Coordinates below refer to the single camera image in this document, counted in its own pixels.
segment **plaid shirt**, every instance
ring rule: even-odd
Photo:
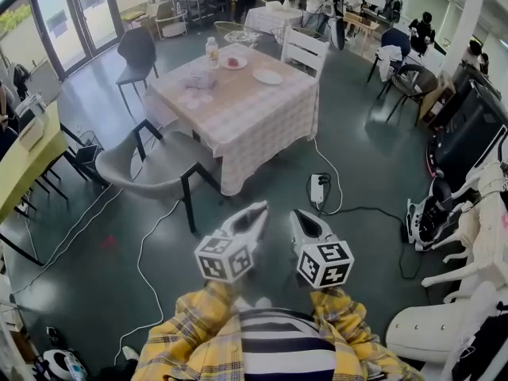
[[[243,381],[240,318],[232,310],[235,297],[232,287],[210,282],[204,290],[179,298],[175,317],[150,331],[133,380]],[[379,343],[364,322],[364,306],[340,288],[310,297],[321,336],[335,345],[333,381],[363,381],[376,372],[390,380],[423,381]]]

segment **white plate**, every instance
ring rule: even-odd
[[[281,75],[269,69],[258,69],[254,71],[253,75],[257,80],[267,85],[280,85],[283,82],[283,77]]]
[[[234,58],[235,60],[237,60],[238,61],[238,66],[237,67],[230,67],[228,65],[228,59],[229,58]],[[225,67],[226,69],[230,69],[232,71],[235,71],[237,69],[242,69],[242,68],[246,67],[247,64],[248,64],[248,61],[245,58],[242,58],[240,56],[230,56],[229,58],[222,59],[221,60],[221,66]]]

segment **power strip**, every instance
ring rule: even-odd
[[[310,177],[310,201],[318,205],[321,205],[325,200],[325,191],[321,180],[322,176],[318,174],[313,174]]]

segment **glass door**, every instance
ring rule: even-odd
[[[116,44],[116,0],[32,0],[40,37],[61,81]]]

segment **checkered tablecloth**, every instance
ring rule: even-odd
[[[301,27],[302,17],[302,11],[297,9],[269,11],[266,7],[259,7],[248,11],[245,26],[269,33],[273,29],[286,28],[288,25]]]
[[[157,79],[148,87],[149,118],[166,125],[172,114],[187,123],[222,158],[221,191],[238,194],[245,180],[261,165],[302,137],[318,132],[318,81],[244,45],[220,50],[221,59],[248,60],[244,69],[217,69],[211,90],[187,89],[183,80],[206,69],[198,58]],[[270,86],[256,80],[256,69],[270,69],[283,83]]]

